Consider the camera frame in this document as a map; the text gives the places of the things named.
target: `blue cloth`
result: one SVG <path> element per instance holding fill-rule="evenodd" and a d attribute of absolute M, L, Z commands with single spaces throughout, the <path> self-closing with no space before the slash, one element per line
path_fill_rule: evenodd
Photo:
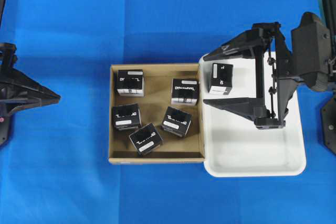
<path fill-rule="evenodd" d="M 336 157 L 299 89 L 307 167 L 295 177 L 214 178 L 203 164 L 108 163 L 109 67 L 197 62 L 252 23 L 290 30 L 317 0 L 7 0 L 0 41 L 16 68 L 62 95 L 19 112 L 0 149 L 0 223 L 336 223 Z"/>

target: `product box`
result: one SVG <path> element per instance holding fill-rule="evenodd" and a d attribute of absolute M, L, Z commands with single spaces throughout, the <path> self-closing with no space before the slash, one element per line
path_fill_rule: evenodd
<path fill-rule="evenodd" d="M 229 94 L 232 89 L 233 65 L 213 63 L 209 83 L 210 94 Z"/>
<path fill-rule="evenodd" d="M 119 95 L 124 97 L 143 97 L 144 78 L 142 69 L 119 70 L 117 91 Z"/>
<path fill-rule="evenodd" d="M 184 137 L 189 130 L 191 117 L 189 113 L 169 106 L 162 121 L 162 129 Z"/>
<path fill-rule="evenodd" d="M 162 138 L 152 123 L 138 129 L 129 136 L 135 149 L 142 156 L 162 145 Z"/>
<path fill-rule="evenodd" d="M 112 107 L 113 126 L 119 131 L 141 128 L 141 115 L 137 103 Z"/>
<path fill-rule="evenodd" d="M 177 79 L 172 81 L 172 104 L 195 105 L 198 99 L 196 79 Z"/>

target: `blue surface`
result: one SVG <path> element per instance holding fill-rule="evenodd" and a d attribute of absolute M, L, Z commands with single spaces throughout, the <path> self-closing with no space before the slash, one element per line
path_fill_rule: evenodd
<path fill-rule="evenodd" d="M 299 89 L 307 167 L 296 177 L 214 178 L 203 164 L 108 163 L 109 66 L 197 62 L 256 22 L 290 30 L 317 0 L 7 0 L 0 41 L 16 68 L 62 95 L 19 112 L 0 150 L 0 223 L 336 223 L 336 156 Z"/>

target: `white plastic tray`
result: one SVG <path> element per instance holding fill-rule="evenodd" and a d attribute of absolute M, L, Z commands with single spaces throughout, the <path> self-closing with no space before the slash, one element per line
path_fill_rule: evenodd
<path fill-rule="evenodd" d="M 265 102 L 270 108 L 268 88 L 271 67 L 264 57 Z M 255 61 L 218 60 L 234 65 L 233 88 L 229 95 L 209 94 L 208 82 L 214 61 L 199 61 L 202 99 L 256 97 Z M 288 103 L 283 129 L 258 130 L 254 123 L 233 113 L 203 103 L 205 169 L 215 177 L 293 176 L 306 167 L 297 93 Z"/>

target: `white label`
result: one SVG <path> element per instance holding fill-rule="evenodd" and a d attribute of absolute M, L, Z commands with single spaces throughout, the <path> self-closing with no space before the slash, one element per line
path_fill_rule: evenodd
<path fill-rule="evenodd" d="M 121 90 L 121 93 L 124 93 L 124 94 L 136 94 L 137 92 L 136 89 L 119 89 L 119 90 Z"/>
<path fill-rule="evenodd" d="M 174 123 L 171 123 L 171 122 L 167 122 L 167 121 L 163 121 L 163 124 L 166 125 L 166 126 L 169 126 L 171 128 L 174 128 L 174 129 L 179 129 L 179 126 L 174 124 Z"/>
<path fill-rule="evenodd" d="M 186 99 L 184 101 L 184 99 L 179 99 L 179 98 L 172 98 L 172 101 L 171 101 L 173 105 L 183 104 L 183 105 L 192 105 L 192 106 L 194 106 L 196 102 L 197 102 L 197 99 Z"/>
<path fill-rule="evenodd" d="M 192 85 L 197 85 L 197 81 L 182 81 L 182 84 L 192 84 Z"/>
<path fill-rule="evenodd" d="M 225 94 L 228 93 L 226 90 L 226 87 L 220 87 L 220 86 L 211 86 L 209 94 Z"/>
<path fill-rule="evenodd" d="M 135 74 L 137 76 L 143 75 L 142 71 L 127 71 L 127 74 Z"/>
<path fill-rule="evenodd" d="M 180 103 L 192 103 L 193 99 L 191 98 L 179 98 L 178 102 Z"/>
<path fill-rule="evenodd" d="M 214 78 L 217 78 L 217 64 L 214 64 Z"/>
<path fill-rule="evenodd" d="M 140 152 L 143 152 L 144 150 L 148 149 L 149 147 L 153 146 L 154 145 L 154 142 L 153 141 L 150 141 L 149 143 L 146 143 L 144 146 L 140 147 L 139 148 L 139 151 Z"/>
<path fill-rule="evenodd" d="M 195 89 L 193 87 L 178 87 L 178 86 L 175 86 L 175 90 L 180 90 L 180 89 L 195 91 Z"/>
<path fill-rule="evenodd" d="M 131 124 L 131 120 L 124 120 L 124 121 L 116 121 L 116 125 L 126 125 L 126 124 Z"/>

